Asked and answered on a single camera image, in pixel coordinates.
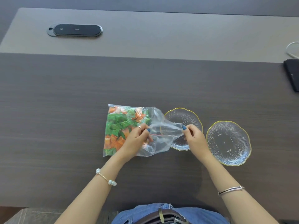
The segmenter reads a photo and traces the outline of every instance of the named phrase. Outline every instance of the person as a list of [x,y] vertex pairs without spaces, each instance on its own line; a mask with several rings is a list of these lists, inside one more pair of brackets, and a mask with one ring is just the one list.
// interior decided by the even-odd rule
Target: person
[[[226,171],[221,163],[211,154],[204,134],[194,125],[183,126],[183,133],[187,140],[193,155],[207,168],[210,177],[221,193],[221,197],[235,224],[272,224],[278,223],[246,190],[238,190],[233,187],[239,186],[239,183]],[[146,124],[132,130],[124,145],[106,162],[100,170],[100,174],[88,183],[77,198],[61,214],[55,224],[94,224],[97,221],[102,206],[111,189],[118,172],[122,166],[132,159],[141,148],[143,142],[150,138],[150,129]],[[164,220],[163,212],[177,212],[177,217],[181,215],[185,223],[202,224],[228,224],[228,221],[219,213],[207,211],[201,208],[174,208],[170,204],[150,204],[140,205],[132,210],[120,212],[112,221],[112,224],[133,224],[133,223],[184,223]],[[153,212],[159,212],[155,222],[143,221]]]

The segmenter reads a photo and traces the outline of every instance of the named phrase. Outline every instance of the person's left hand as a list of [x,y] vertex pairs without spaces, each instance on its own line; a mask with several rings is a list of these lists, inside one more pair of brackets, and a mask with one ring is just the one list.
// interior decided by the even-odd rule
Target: person's left hand
[[150,129],[148,125],[145,123],[141,124],[140,127],[136,127],[131,131],[125,143],[117,153],[122,156],[125,162],[128,162],[137,154],[139,149],[141,149],[143,142],[149,135]]

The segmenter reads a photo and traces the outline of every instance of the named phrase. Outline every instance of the black oblong device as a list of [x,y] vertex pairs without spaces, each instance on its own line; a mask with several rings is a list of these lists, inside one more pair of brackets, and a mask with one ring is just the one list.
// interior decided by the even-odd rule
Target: black oblong device
[[293,90],[299,92],[299,59],[290,59],[283,62]]
[[52,37],[97,37],[103,33],[103,28],[89,24],[55,24],[48,27],[47,33]]

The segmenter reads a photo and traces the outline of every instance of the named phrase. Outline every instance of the jeans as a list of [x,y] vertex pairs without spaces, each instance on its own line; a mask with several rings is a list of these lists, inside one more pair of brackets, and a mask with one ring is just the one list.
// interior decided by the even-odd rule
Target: jeans
[[185,217],[192,224],[229,224],[219,213],[208,211],[202,208],[174,208],[171,204],[157,203],[139,205],[132,210],[120,212],[111,224],[133,224],[144,216],[158,211],[158,209],[173,209]]

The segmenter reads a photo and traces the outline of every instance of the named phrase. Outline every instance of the gold rim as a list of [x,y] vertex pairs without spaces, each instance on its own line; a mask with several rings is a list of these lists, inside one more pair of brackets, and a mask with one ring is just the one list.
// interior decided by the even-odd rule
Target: gold rim
[[[221,121],[217,121],[217,122],[213,123],[212,126],[210,126],[210,128],[207,130],[207,136],[208,136],[208,134],[209,134],[210,129],[211,129],[216,123],[219,123],[219,122],[231,122],[231,123],[236,124],[238,127],[240,127],[237,123],[235,123],[235,122],[233,122],[233,121],[223,121],[223,120],[221,120]],[[238,164],[238,165],[227,165],[227,164],[222,163],[222,162],[219,161],[220,163],[222,163],[222,164],[225,165],[225,166],[234,166],[234,167],[241,166],[242,164],[244,164],[244,163],[246,162],[246,160],[247,160],[247,159],[250,157],[250,155],[251,155],[252,148],[251,148],[251,143],[250,143],[249,135],[248,135],[248,133],[246,132],[246,130],[244,130],[242,127],[240,127],[240,128],[246,133],[246,135],[247,135],[247,137],[248,137],[248,142],[249,142],[249,145],[250,145],[250,152],[249,152],[249,155],[248,155],[248,157],[245,159],[245,161],[244,161],[243,163]]]
[[[172,112],[172,111],[174,111],[174,110],[176,110],[176,109],[185,109],[185,108],[183,108],[183,107],[177,107],[177,108],[174,108],[174,109],[168,111],[167,113]],[[204,127],[203,127],[201,121],[199,120],[199,117],[197,116],[197,114],[194,113],[194,112],[191,111],[191,110],[188,110],[188,109],[185,109],[185,110],[187,110],[187,111],[189,111],[189,112],[192,112],[192,113],[197,117],[198,121],[200,122],[200,125],[202,126],[202,133],[204,133]],[[174,147],[171,147],[171,148],[173,148],[173,149],[175,149],[175,150],[177,150],[177,151],[181,151],[181,152],[185,152],[185,151],[189,151],[189,150],[190,150],[190,148],[189,148],[188,150],[179,150],[179,149],[174,148]]]

